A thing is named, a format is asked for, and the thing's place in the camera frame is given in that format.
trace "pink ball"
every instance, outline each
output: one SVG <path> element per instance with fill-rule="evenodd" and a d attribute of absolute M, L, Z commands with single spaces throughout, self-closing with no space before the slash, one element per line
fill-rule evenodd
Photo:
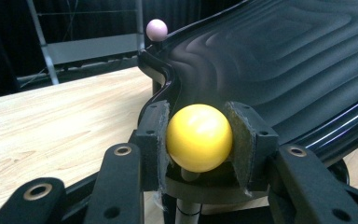
<path fill-rule="evenodd" d="M 151 41 L 163 41 L 168 34 L 167 25 L 161 20 L 152 20 L 146 26 L 146 34 Z"/>

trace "wavy ridged surface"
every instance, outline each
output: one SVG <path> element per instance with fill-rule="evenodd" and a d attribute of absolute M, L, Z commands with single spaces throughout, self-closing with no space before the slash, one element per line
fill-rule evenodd
<path fill-rule="evenodd" d="M 158 54 L 182 83 L 173 112 L 242 102 L 282 144 L 358 102 L 358 1 L 253 1 L 180 38 Z"/>

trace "light wood surface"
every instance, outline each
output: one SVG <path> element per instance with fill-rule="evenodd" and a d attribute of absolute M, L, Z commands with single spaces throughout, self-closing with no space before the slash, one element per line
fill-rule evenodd
<path fill-rule="evenodd" d="M 1 97 L 0 207 L 35 178 L 57 177 L 70 186 L 97 172 L 104 152 L 128 141 L 151 92 L 151 79 L 131 68 Z M 358 188 L 358 151 L 346 162 Z M 145 223 L 163 223 L 152 198 L 145 194 Z"/>

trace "wooden table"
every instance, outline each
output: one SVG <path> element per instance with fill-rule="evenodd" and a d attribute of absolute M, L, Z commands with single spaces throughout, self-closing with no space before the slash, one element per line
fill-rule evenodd
<path fill-rule="evenodd" d="M 27 181 L 41 176 L 70 186 L 97 172 L 104 152 L 127 142 L 151 79 L 138 68 L 0 98 L 0 207 Z M 358 187 L 358 151 L 347 161 Z M 145 223 L 162 223 L 145 195 Z"/>

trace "yellow ball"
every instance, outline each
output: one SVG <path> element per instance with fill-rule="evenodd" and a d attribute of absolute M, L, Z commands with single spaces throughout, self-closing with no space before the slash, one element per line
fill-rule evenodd
<path fill-rule="evenodd" d="M 226 117 L 209 105 L 189 105 L 178 111 L 167 128 L 167 149 L 181 167 L 210 171 L 226 160 L 232 131 Z"/>

